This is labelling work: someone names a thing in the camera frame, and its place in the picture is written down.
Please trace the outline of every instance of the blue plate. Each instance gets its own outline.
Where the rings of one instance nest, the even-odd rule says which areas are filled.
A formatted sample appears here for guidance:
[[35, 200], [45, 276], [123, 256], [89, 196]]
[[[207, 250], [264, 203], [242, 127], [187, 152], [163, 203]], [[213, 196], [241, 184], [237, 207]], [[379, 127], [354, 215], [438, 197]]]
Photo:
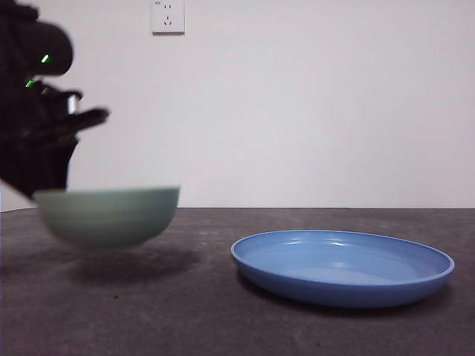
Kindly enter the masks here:
[[268, 291], [345, 308], [416, 302], [440, 289], [455, 267], [420, 243], [345, 231], [256, 234], [235, 242], [231, 254], [240, 272]]

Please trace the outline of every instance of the table surface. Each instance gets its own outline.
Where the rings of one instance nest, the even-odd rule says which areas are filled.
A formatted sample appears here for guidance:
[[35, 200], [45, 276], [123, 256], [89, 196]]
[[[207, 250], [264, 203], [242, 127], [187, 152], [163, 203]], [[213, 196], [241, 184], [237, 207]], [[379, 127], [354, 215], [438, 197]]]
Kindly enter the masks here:
[[[237, 273], [246, 235], [317, 228], [383, 234], [455, 259], [449, 284], [409, 306], [348, 310], [266, 292]], [[7, 356], [475, 355], [475, 210], [180, 208], [147, 243], [83, 251], [36, 209], [1, 213]]]

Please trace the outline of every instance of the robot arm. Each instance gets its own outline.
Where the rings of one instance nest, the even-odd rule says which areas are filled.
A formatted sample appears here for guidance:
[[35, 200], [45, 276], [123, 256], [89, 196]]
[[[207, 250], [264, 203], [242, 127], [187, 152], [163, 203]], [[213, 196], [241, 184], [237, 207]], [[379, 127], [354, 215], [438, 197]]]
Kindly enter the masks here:
[[0, 0], [0, 179], [31, 198], [66, 188], [76, 133], [103, 123], [108, 111], [76, 111], [77, 91], [61, 91], [38, 75], [62, 75], [73, 61], [66, 33], [37, 21], [38, 11]]

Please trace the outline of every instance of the electrical outlet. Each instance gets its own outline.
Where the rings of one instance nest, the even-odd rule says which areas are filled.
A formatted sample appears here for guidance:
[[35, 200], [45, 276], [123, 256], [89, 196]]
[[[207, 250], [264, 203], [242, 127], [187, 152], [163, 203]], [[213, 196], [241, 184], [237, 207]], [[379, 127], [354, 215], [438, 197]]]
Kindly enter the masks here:
[[185, 33], [185, 0], [153, 0], [151, 32], [154, 35]]

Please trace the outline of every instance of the pale green ceramic bowl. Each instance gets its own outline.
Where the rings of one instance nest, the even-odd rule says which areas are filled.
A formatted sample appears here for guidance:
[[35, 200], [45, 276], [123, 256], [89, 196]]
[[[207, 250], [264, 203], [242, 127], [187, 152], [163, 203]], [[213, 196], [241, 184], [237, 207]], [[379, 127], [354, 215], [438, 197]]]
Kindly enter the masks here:
[[59, 239], [85, 248], [121, 248], [165, 230], [179, 193], [179, 187], [45, 190], [33, 198], [45, 225]]

